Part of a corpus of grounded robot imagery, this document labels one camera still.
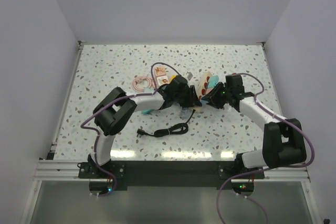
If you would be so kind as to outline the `light teal charger plug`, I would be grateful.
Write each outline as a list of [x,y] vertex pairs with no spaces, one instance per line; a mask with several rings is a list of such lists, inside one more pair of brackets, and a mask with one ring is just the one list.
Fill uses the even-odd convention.
[[219,82],[219,76],[211,76],[207,82],[208,89],[214,88]]

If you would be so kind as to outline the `beige power strip red sockets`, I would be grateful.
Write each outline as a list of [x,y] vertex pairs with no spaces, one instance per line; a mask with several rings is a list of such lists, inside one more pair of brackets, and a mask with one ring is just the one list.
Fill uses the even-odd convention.
[[213,90],[213,85],[212,84],[208,87],[209,79],[212,76],[213,75],[209,71],[205,72],[201,76],[198,83],[195,85],[196,94],[197,94],[197,97],[198,97],[200,102],[201,102],[202,96],[207,95],[208,93],[210,93]]

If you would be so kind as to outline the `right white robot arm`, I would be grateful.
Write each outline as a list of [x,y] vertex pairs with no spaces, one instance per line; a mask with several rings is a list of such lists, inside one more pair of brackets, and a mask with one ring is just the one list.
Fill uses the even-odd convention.
[[289,167],[306,160],[300,122],[275,113],[262,105],[256,94],[246,92],[241,74],[227,75],[225,83],[219,82],[201,100],[216,109],[229,104],[263,131],[261,149],[236,155],[234,173],[237,177],[246,178],[255,168]]

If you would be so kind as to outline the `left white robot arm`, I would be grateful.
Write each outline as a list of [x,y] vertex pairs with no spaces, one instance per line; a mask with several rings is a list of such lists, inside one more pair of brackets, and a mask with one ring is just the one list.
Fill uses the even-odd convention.
[[108,174],[110,151],[114,138],[126,126],[132,114],[144,110],[164,110],[173,104],[182,108],[198,108],[202,104],[193,85],[178,75],[150,93],[128,94],[122,88],[114,88],[94,109],[93,115],[81,124],[82,129],[97,132],[90,171],[97,178]]

